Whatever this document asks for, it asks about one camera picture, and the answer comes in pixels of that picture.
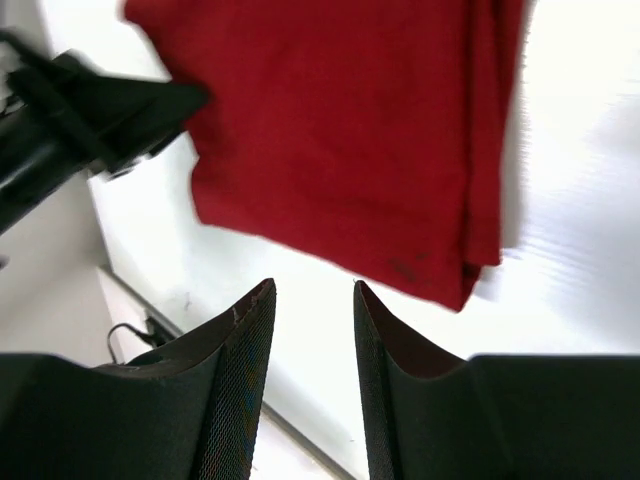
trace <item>black plastic part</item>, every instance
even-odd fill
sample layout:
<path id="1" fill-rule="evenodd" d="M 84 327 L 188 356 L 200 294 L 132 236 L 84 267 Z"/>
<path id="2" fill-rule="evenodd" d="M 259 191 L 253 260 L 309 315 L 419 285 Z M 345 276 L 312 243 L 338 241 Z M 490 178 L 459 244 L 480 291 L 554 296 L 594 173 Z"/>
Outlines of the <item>black plastic part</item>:
<path id="1" fill-rule="evenodd" d="M 640 478 L 640 357 L 465 362 L 354 302 L 371 480 Z"/>
<path id="2" fill-rule="evenodd" d="M 180 335 L 175 334 L 172 330 L 166 328 L 162 322 L 156 320 L 153 317 L 147 317 L 145 320 L 145 326 L 147 327 L 147 332 L 153 339 L 153 347 L 161 347 L 162 345 L 166 345 L 169 342 L 172 342 Z"/>
<path id="3" fill-rule="evenodd" d="M 208 101 L 198 86 L 101 76 L 65 53 L 47 59 L 12 31 L 7 84 L 24 106 L 0 116 L 0 234 L 87 167 L 112 178 L 156 155 Z"/>

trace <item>black cable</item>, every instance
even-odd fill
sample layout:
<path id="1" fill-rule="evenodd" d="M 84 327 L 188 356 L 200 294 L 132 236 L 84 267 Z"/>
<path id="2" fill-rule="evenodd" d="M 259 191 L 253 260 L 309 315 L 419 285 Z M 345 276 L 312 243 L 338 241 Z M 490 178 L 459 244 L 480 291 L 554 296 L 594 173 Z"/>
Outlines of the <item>black cable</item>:
<path id="1" fill-rule="evenodd" d="M 113 363 L 118 363 L 118 359 L 116 358 L 116 354 L 113 351 L 113 347 L 111 346 L 111 335 L 113 335 L 113 333 L 119 328 L 126 328 L 147 345 L 155 347 L 155 337 L 153 335 L 142 332 L 128 323 L 118 323 L 117 325 L 111 327 L 111 330 L 109 330 L 109 333 L 107 333 L 107 348 L 109 349 L 109 355 L 111 355 L 111 360 L 113 361 Z"/>

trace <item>red fabric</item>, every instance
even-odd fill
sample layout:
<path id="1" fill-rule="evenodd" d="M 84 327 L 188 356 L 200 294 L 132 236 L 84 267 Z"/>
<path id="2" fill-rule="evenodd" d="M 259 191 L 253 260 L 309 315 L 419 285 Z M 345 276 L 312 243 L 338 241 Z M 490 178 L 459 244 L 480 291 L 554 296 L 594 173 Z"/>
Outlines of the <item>red fabric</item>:
<path id="1" fill-rule="evenodd" d="M 500 261 L 523 0 L 128 0 L 191 119 L 202 222 L 460 310 Z"/>

